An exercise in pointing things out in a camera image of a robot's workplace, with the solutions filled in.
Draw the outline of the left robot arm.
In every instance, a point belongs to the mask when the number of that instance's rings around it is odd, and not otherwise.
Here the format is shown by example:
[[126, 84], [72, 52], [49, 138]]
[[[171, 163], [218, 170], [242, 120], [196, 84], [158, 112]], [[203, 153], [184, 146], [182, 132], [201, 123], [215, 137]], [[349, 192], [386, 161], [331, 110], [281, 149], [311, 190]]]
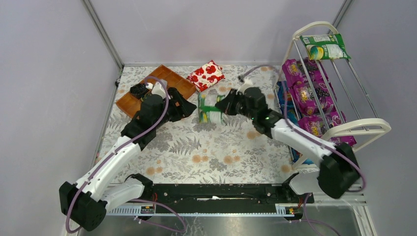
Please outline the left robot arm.
[[134, 177], [115, 187], [109, 187], [109, 184], [121, 168], [156, 137], [157, 128], [189, 117], [196, 108], [176, 88], [152, 90], [145, 96], [139, 111], [124, 127], [107, 155], [75, 183], [65, 182], [59, 188], [66, 230], [76, 232], [69, 225], [74, 221], [79, 228], [92, 231], [108, 212], [141, 197], [146, 187], [145, 178]]

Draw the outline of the purple candy bag front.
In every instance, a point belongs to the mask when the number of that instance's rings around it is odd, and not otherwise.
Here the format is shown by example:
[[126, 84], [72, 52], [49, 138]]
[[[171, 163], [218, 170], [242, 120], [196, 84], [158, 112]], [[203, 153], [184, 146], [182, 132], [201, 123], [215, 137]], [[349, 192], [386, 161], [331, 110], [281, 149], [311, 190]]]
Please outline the purple candy bag front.
[[336, 111], [328, 86], [324, 81], [313, 81], [313, 87], [308, 82], [297, 82], [290, 87], [290, 94], [303, 115], [317, 115], [320, 113], [319, 107], [324, 114]]

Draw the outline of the purple candy bag carried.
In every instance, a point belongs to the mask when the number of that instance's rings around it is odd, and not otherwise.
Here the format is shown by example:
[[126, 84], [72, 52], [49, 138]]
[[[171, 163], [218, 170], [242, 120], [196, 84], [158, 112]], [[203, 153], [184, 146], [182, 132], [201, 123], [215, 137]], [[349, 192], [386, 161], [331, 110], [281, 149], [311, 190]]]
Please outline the purple candy bag carried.
[[[324, 82], [324, 78], [320, 72], [319, 65], [322, 68], [323, 74], [325, 75], [326, 79], [328, 76], [320, 62], [315, 62], [314, 60], [309, 60], [308, 58], [303, 59], [303, 63], [307, 69], [307, 72], [310, 76], [311, 81], [313, 82]], [[285, 75], [285, 79], [289, 86], [293, 86], [294, 84], [303, 85], [308, 83], [308, 78], [306, 76], [306, 72], [302, 65], [301, 60], [296, 59], [288, 59], [282, 65], [282, 71]]]

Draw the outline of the purple candy bag top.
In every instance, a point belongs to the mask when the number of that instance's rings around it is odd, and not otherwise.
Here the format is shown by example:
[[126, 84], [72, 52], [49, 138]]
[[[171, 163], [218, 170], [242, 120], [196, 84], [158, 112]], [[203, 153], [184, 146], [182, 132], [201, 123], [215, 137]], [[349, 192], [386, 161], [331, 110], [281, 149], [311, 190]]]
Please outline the purple candy bag top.
[[[325, 117], [328, 128], [326, 127], [326, 123], [323, 121], [322, 117], [319, 115], [303, 116], [298, 121], [298, 126], [303, 130], [306, 130], [308, 133], [321, 138], [330, 128], [342, 124], [342, 120], [337, 112], [330, 112], [325, 114]], [[332, 137], [329, 141], [335, 144], [347, 143], [350, 146], [353, 146], [357, 143], [353, 136]]]

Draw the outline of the green candy bag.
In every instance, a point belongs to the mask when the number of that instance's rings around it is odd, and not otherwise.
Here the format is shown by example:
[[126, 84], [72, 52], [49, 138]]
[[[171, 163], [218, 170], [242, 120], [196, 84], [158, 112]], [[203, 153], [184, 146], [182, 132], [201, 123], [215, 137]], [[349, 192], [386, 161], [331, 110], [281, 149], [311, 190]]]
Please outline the green candy bag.
[[341, 34], [300, 36], [309, 60], [351, 59]]
[[199, 94], [198, 95], [198, 117], [199, 123], [226, 124], [224, 114], [216, 108], [216, 103], [224, 99], [224, 95]]

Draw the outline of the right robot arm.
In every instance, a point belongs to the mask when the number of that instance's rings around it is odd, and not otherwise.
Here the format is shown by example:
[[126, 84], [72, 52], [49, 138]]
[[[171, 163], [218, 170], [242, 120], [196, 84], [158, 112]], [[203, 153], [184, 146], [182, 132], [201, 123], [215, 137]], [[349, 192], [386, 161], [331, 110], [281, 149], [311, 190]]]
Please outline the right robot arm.
[[337, 145], [297, 127], [268, 106], [258, 87], [247, 88], [244, 92], [232, 89], [215, 107], [230, 116], [249, 118], [259, 133], [292, 147], [314, 162], [318, 171], [296, 174], [287, 180], [289, 187], [298, 195], [323, 192], [339, 199], [361, 176], [349, 144]]

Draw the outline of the purple candy bag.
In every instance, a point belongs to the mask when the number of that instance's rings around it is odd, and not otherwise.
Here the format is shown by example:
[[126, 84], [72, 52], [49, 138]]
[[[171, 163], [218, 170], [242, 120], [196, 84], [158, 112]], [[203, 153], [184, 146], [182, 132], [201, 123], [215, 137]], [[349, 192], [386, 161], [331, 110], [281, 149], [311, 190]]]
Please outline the purple candy bag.
[[328, 86], [324, 81], [313, 81], [313, 87], [308, 82], [297, 82], [290, 87], [290, 94], [303, 115], [317, 115], [320, 113], [319, 107], [324, 114], [336, 111]]
[[[306, 130], [308, 133], [321, 138], [330, 128], [342, 124], [342, 120], [337, 112], [330, 112], [325, 114], [325, 117], [328, 128], [326, 127], [326, 123], [323, 121], [322, 117], [319, 115], [303, 116], [298, 121], [298, 126], [303, 130]], [[353, 146], [357, 143], [353, 136], [332, 137], [329, 141], [335, 144], [347, 143], [350, 146]]]

